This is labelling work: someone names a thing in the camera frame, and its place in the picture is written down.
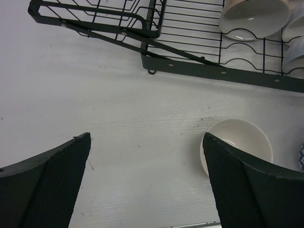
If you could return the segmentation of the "blue zigzag patterned bowl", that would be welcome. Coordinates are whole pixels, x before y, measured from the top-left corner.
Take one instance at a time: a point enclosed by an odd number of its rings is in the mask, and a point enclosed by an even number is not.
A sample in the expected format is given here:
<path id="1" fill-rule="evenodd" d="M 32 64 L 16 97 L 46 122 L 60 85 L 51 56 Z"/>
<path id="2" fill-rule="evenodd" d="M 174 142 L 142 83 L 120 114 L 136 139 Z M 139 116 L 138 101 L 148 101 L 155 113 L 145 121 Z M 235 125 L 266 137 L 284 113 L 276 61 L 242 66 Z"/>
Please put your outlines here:
<path id="1" fill-rule="evenodd" d="M 304 173 L 304 144 L 302 144 L 300 148 L 298 161 L 299 161 L 300 171 Z"/>

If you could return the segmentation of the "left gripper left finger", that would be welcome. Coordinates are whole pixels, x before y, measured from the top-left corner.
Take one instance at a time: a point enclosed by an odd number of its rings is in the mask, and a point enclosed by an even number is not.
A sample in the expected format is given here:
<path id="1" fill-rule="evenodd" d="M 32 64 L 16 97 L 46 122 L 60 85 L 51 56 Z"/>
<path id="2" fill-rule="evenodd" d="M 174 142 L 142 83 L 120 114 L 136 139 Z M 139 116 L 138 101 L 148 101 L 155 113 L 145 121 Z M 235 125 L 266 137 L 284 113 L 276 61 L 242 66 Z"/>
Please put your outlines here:
<path id="1" fill-rule="evenodd" d="M 0 170 L 2 228 L 67 228 L 91 148 L 90 133 Z"/>

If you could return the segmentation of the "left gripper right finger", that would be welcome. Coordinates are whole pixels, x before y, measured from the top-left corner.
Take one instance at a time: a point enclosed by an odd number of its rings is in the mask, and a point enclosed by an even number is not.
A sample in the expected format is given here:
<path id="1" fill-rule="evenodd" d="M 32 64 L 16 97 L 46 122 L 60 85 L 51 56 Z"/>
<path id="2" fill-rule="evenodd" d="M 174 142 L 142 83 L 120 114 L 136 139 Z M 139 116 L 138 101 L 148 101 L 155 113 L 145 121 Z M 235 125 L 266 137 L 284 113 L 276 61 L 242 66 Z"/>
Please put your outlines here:
<path id="1" fill-rule="evenodd" d="M 302 228 L 304 175 L 205 133 L 203 150 L 223 228 Z"/>

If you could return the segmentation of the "tan bowl with leaf motif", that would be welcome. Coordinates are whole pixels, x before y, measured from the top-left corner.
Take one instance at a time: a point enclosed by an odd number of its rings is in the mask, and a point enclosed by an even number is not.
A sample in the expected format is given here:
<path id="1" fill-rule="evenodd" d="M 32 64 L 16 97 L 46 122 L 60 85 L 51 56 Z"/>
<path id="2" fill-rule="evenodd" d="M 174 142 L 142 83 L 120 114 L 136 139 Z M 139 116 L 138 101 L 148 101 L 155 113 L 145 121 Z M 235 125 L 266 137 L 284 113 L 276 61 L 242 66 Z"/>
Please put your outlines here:
<path id="1" fill-rule="evenodd" d="M 207 132 L 237 149 L 273 163 L 273 149 L 268 137 L 250 121 L 223 119 L 211 125 Z"/>

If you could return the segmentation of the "white bowl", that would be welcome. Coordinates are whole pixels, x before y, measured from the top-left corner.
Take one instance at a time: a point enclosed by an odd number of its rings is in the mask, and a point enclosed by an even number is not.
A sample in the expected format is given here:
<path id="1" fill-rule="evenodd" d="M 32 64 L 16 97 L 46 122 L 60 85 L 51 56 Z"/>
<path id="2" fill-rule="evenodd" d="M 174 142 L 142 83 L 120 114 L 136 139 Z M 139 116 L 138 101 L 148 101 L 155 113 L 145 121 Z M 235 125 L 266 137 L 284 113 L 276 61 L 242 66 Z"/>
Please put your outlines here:
<path id="1" fill-rule="evenodd" d="M 304 36 L 304 1 L 298 3 L 292 10 L 291 16 L 282 31 L 283 42 L 291 46 Z"/>
<path id="2" fill-rule="evenodd" d="M 292 78 L 304 78 L 304 37 L 294 40 L 287 50 L 283 63 L 283 73 Z"/>

